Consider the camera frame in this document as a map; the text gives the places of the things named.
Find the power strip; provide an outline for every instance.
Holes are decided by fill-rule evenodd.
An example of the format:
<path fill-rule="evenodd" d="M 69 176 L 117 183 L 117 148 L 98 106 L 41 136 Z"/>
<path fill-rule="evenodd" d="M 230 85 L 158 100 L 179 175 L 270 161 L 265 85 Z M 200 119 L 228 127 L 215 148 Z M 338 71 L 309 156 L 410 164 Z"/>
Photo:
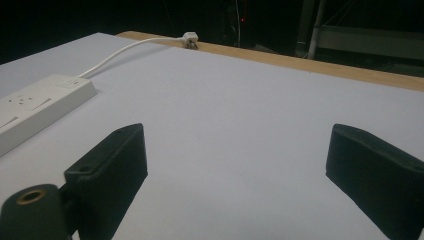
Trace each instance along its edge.
<path fill-rule="evenodd" d="M 0 157 L 96 93 L 90 80 L 51 75 L 0 99 Z"/>

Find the power cord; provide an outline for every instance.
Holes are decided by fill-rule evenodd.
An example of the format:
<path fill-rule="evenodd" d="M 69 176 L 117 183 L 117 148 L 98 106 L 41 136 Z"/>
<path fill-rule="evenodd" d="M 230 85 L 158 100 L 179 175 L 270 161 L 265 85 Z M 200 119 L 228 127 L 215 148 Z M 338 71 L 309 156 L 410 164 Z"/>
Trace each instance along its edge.
<path fill-rule="evenodd" d="M 111 54 L 109 57 L 107 57 L 105 60 L 94 66 L 93 68 L 85 71 L 84 73 L 80 74 L 79 78 L 86 78 L 87 76 L 91 75 L 93 72 L 97 71 L 101 67 L 103 67 L 106 63 L 108 63 L 110 60 L 118 56 L 119 54 L 127 51 L 128 49 L 131 49 L 133 47 L 136 47 L 138 45 L 141 45 L 143 43 L 147 42 L 181 42 L 185 48 L 188 49 L 195 49 L 197 50 L 196 42 L 199 40 L 199 37 L 195 32 L 186 32 L 182 37 L 179 38 L 149 38 L 145 39 L 139 42 L 135 42 L 133 44 L 130 44 L 126 47 L 121 48 L 120 50 L 116 51 L 115 53 Z"/>

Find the power socket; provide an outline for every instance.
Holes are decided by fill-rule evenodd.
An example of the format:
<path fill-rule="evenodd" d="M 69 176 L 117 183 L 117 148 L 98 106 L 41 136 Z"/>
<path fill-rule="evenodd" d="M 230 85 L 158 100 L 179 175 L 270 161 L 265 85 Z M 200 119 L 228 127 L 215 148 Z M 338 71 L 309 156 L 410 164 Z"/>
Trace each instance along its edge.
<path fill-rule="evenodd" d="M 0 157 L 96 93 L 90 80 L 55 74 L 0 99 Z"/>

